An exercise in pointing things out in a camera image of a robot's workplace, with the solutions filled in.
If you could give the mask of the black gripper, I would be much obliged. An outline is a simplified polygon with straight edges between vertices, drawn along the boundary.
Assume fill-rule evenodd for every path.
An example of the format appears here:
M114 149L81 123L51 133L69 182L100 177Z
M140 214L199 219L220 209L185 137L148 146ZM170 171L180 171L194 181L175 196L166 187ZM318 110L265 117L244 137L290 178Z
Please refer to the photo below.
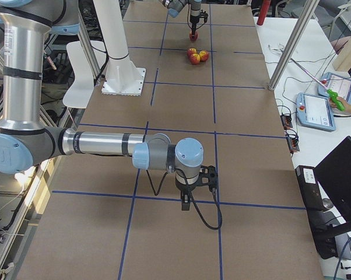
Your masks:
M199 23L199 16L190 16L189 22L191 24L191 34L192 36L197 34L197 24Z
M175 173L175 177L175 186L181 191L181 210L189 211L191 205L189 192L202 185L202 178L195 176L188 179L178 171Z

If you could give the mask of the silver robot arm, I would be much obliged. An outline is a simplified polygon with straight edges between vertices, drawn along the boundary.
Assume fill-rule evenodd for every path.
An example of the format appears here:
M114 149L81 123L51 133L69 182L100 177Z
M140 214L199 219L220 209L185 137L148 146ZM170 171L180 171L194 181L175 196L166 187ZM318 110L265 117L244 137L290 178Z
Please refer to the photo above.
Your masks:
M57 127L41 105L48 33L78 34L78 1L0 1L4 25L0 172L15 174L60 155L124 156L142 170L175 174L183 210L203 184L203 147L165 134L99 133Z

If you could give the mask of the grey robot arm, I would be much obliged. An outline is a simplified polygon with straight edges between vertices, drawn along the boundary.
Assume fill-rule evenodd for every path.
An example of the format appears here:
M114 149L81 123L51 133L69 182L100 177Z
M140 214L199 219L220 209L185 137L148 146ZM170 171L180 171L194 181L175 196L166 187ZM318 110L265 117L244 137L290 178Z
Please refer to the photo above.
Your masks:
M176 18L178 14L183 10L184 7L189 8L189 22L191 26L191 32L189 34L190 40L195 41L198 37L197 24L201 18L204 18L204 22L208 20L208 14L201 10L202 1L197 0L160 0L159 1L166 9L168 14Z

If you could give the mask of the person hand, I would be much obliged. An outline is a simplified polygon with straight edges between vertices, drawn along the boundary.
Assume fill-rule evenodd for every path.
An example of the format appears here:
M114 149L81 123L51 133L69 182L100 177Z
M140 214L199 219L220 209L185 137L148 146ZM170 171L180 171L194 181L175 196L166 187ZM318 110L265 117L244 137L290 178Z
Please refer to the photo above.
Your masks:
M342 97L338 96L337 98L337 102L334 103L332 100L330 101L330 105L333 107L333 108L336 108L336 109L339 109L339 106L338 104L342 104L344 110L342 110L342 113L345 113L345 114L351 114L351 105L345 100L343 99Z

